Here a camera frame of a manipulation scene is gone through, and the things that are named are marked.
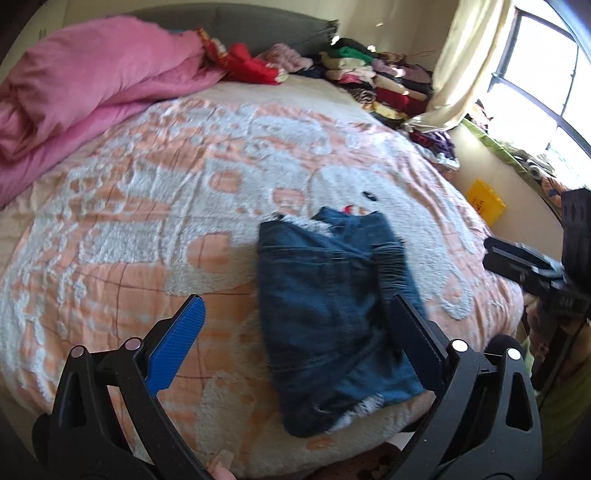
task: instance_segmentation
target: silver screw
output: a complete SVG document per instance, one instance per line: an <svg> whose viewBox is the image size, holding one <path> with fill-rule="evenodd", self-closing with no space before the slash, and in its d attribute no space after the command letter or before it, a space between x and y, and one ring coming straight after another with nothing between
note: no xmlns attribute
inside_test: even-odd
<svg viewBox="0 0 591 480"><path fill-rule="evenodd" d="M125 348L127 350L137 350L142 346L142 341L139 338L130 338L125 342Z"/></svg>
<svg viewBox="0 0 591 480"><path fill-rule="evenodd" d="M452 342L452 348L456 352L467 352L468 351L468 344L464 340L454 340Z"/></svg>
<svg viewBox="0 0 591 480"><path fill-rule="evenodd" d="M509 355L513 360L520 360L521 359L521 354L519 353L519 350L517 350L515 348L509 348L507 350L507 355Z"/></svg>
<svg viewBox="0 0 591 480"><path fill-rule="evenodd" d="M80 356L82 356L82 354L84 353L84 347L83 346L75 346L71 351L70 351L70 355L74 358L78 358Z"/></svg>

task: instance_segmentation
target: bed sheet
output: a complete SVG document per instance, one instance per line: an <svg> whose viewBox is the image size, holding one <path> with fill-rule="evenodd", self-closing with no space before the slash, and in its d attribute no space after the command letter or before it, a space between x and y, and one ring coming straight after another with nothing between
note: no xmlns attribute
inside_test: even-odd
<svg viewBox="0 0 591 480"><path fill-rule="evenodd" d="M430 319L449 337L482 349L514 333L522 296L482 267L489 229L406 138L322 80L222 82L110 129L2 212L0 231L14 226L2 251L12 242L14 253L0 281L0 380L23 407L48 411L74 345L118 348L199 293L206 325L159 398L202 460L229 449L234 472L256 478L379 445L432 396L298 439L282 428L267 370L258 225L275 211L310 217L325 205L386 215Z"/></svg>

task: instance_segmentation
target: gray headboard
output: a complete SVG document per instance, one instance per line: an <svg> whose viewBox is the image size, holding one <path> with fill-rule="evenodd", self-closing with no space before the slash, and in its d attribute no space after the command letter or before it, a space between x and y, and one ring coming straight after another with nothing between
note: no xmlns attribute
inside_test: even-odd
<svg viewBox="0 0 591 480"><path fill-rule="evenodd" d="M330 44L339 25L338 20L326 21L278 8L226 3L163 5L130 15L169 30L194 30L201 25L227 47L245 43L253 56L276 43L285 43L301 55L318 53Z"/></svg>

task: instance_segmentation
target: blue denim jeans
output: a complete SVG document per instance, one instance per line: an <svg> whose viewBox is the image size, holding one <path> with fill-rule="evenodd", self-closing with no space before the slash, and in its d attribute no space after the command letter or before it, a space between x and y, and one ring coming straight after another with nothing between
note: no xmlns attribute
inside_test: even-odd
<svg viewBox="0 0 591 480"><path fill-rule="evenodd" d="M260 226L261 328L283 424L309 437L362 400L384 406L423 388L396 341L386 303L401 293L426 318L402 242L381 213L324 207L331 236L281 220Z"/></svg>

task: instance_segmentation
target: dark red folded garment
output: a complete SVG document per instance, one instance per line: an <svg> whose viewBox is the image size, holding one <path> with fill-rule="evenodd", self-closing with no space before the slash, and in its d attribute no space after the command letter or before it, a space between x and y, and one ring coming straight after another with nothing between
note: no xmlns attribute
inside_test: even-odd
<svg viewBox="0 0 591 480"><path fill-rule="evenodd" d="M426 101L422 102L384 88L376 88L375 91L378 94L378 102L387 103L395 110L406 113L408 116L420 115L427 109Z"/></svg>

